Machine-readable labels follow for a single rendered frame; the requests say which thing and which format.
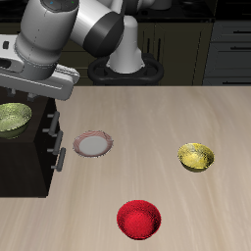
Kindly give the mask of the grey kitchen drawer unit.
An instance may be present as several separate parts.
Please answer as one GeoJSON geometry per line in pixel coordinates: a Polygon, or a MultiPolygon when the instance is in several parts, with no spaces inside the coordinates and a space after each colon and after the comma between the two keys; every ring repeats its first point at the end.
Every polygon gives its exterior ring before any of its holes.
{"type": "Polygon", "coordinates": [[[203,84],[251,86],[251,21],[214,22],[203,84]]]}

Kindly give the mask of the dark kitchen cupboards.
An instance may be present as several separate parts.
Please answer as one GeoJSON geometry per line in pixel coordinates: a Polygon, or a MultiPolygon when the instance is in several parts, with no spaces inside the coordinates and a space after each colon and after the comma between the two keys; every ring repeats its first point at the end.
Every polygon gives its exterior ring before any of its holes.
{"type": "Polygon", "coordinates": [[[214,22],[251,21],[251,0],[174,0],[169,10],[139,11],[138,46],[162,64],[161,85],[200,85],[214,22]]]}

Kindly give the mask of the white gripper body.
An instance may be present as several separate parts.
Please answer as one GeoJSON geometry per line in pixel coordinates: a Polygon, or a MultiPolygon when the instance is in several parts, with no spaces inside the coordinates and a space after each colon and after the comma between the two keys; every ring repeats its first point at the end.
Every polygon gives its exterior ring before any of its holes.
{"type": "Polygon", "coordinates": [[[45,80],[29,80],[20,74],[0,70],[0,86],[58,100],[68,100],[80,75],[73,68],[58,65],[45,80]]]}

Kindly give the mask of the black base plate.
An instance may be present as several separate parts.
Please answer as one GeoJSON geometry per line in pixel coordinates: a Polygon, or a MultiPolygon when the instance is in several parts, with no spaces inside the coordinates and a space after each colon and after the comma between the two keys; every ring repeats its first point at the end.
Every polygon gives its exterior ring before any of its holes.
{"type": "Polygon", "coordinates": [[[96,86],[156,86],[164,76],[163,66],[150,53],[143,53],[145,66],[132,74],[119,74],[107,67],[108,57],[98,58],[88,67],[88,77],[96,86]]]}

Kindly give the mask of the green bowl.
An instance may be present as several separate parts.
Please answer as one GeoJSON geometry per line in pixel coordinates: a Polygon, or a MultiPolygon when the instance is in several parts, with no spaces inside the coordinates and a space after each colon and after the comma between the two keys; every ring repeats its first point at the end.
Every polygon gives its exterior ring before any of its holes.
{"type": "Polygon", "coordinates": [[[19,137],[28,127],[32,110],[23,103],[5,103],[0,105],[0,138],[19,137]]]}

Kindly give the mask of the red bowl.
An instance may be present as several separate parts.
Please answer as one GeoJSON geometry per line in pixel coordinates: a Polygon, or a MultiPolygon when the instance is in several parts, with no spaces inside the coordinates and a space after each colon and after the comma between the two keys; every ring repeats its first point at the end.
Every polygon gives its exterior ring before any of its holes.
{"type": "Polygon", "coordinates": [[[159,229],[161,222],[159,210],[145,200],[128,201],[117,213],[119,229],[134,240],[149,238],[159,229]]]}

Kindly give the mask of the yellow bowl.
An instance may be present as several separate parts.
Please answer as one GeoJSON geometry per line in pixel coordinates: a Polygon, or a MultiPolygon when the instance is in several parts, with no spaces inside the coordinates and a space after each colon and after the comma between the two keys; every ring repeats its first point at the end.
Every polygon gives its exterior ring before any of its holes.
{"type": "Polygon", "coordinates": [[[215,162],[214,152],[200,143],[186,143],[177,151],[181,164],[189,171],[202,173],[215,162]]]}

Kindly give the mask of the dark wooden cabinet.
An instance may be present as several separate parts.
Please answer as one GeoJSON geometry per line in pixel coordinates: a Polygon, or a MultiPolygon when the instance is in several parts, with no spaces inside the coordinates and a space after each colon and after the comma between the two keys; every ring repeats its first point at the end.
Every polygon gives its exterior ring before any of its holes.
{"type": "Polygon", "coordinates": [[[14,97],[0,87],[0,104],[23,103],[32,116],[27,129],[17,138],[0,138],[0,197],[45,198],[55,171],[63,167],[66,149],[61,146],[56,103],[53,98],[35,97],[17,91],[14,97]]]}

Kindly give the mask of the white plate with red rim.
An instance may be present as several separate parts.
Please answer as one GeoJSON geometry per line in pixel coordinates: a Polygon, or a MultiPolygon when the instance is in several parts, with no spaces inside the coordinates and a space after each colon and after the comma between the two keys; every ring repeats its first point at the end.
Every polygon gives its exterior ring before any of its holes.
{"type": "Polygon", "coordinates": [[[73,149],[80,157],[99,158],[106,155],[113,145],[113,138],[106,132],[89,130],[74,140],[73,149]]]}

